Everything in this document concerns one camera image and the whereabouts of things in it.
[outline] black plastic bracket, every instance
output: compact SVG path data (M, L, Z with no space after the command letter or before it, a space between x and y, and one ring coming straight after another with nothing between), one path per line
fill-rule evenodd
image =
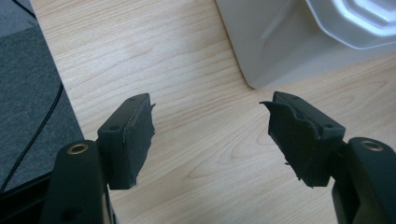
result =
M309 187L332 190L339 223L396 223L396 154L369 138L343 142L345 128L298 96L274 93L261 102L271 116L268 133Z

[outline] metal screw insert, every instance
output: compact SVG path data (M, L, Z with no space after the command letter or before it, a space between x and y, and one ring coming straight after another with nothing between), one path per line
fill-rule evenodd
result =
M367 141L367 140L361 141L361 145L363 147L367 148L367 149L372 150L372 151L382 151L382 150L384 150L384 148L381 145L379 145L379 144L377 144L375 142L372 142L372 141Z
M70 155L77 155L80 153L83 153L88 149L88 145L85 143L78 143L73 146L71 146L69 149L67 149L67 153Z

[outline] gray fabric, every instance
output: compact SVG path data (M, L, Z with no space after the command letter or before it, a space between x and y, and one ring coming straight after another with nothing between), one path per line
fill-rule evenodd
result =
M0 38L0 184L46 116L60 83L39 27ZM57 151L82 138L63 92L7 189L49 172Z

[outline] wooden desk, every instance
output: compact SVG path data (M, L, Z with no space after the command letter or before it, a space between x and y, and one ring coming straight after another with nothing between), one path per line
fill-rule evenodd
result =
M32 0L88 139L149 92L156 134L136 188L111 192L121 223L335 223L331 187L299 182L267 135L215 1ZM396 148L396 53L276 89Z

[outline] white plastic object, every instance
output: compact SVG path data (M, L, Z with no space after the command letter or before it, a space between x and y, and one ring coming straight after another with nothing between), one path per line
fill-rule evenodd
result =
M395 0L306 0L320 28L353 49L396 42Z
M370 20L353 23L343 12L334 15L329 4L335 8L339 2L348 3L349 8L352 4L360 6L352 10L354 15L359 12L361 18ZM217 3L242 73L255 89L289 84L396 51L394 0ZM367 7L373 5L379 9ZM384 11L388 14L379 16ZM343 22L355 28L346 28ZM367 32L367 24L382 24L382 34ZM358 28L362 33L357 35Z

